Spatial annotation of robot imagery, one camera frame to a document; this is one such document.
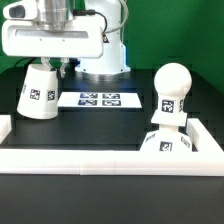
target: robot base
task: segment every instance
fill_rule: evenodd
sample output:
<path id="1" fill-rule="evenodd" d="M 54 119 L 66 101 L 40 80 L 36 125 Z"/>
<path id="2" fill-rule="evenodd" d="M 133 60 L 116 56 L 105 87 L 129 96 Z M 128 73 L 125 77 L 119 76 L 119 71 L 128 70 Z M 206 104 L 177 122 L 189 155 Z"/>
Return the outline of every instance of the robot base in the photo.
<path id="1" fill-rule="evenodd" d="M 130 70 L 117 74 L 91 74 L 87 72 L 75 71 L 75 76 L 81 79 L 87 79 L 96 82 L 113 82 L 130 78 Z"/>

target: white ball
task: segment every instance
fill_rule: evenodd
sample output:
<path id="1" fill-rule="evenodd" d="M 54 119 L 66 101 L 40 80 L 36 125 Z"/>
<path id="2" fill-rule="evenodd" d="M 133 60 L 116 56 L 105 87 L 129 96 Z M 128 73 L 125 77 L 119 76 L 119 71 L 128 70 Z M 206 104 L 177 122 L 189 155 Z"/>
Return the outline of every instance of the white ball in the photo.
<path id="1" fill-rule="evenodd" d="M 190 90 L 190 72 L 181 64 L 170 63 L 162 66 L 155 76 L 158 94 L 170 97 L 184 97 Z"/>

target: green backdrop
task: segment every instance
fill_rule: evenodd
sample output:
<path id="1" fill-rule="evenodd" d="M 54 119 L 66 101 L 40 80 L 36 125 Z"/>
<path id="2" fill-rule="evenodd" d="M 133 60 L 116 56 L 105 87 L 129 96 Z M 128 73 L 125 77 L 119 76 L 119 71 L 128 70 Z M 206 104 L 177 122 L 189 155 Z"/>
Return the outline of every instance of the green backdrop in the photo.
<path id="1" fill-rule="evenodd" d="M 0 1 L 0 11 L 9 3 Z M 82 0 L 76 0 L 83 7 Z M 128 65 L 158 69 L 179 62 L 198 72 L 224 93 L 224 1 L 128 0 L 125 28 Z M 4 21 L 0 14 L 0 23 Z M 18 58 L 0 49 L 0 72 Z"/>

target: inverted white cup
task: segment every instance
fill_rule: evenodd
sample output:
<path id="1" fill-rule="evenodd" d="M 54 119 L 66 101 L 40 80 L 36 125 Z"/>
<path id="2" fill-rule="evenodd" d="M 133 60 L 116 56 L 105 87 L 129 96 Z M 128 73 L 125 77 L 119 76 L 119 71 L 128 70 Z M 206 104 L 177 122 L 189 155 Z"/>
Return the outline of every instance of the inverted white cup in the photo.
<path id="1" fill-rule="evenodd" d="M 28 67 L 17 111 L 34 119 L 51 119 L 58 115 L 58 79 L 56 69 L 42 64 Z"/>

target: black tabletop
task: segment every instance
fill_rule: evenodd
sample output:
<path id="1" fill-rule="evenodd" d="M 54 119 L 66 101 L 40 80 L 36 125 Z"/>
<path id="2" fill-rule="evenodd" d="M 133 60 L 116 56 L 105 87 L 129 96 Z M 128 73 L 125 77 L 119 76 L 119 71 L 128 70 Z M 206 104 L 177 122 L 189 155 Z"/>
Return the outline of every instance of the black tabletop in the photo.
<path id="1" fill-rule="evenodd" d="M 142 109 L 67 108 L 37 121 L 16 112 L 23 68 L 0 75 L 0 113 L 13 118 L 2 148 L 139 150 L 157 107 L 155 72 L 133 70 L 114 83 L 76 79 L 68 72 L 59 92 L 135 92 Z M 224 97 L 200 75 L 186 97 L 188 117 L 199 118 L 224 144 Z M 193 224 L 224 220 L 222 177 L 0 175 L 0 223 Z"/>

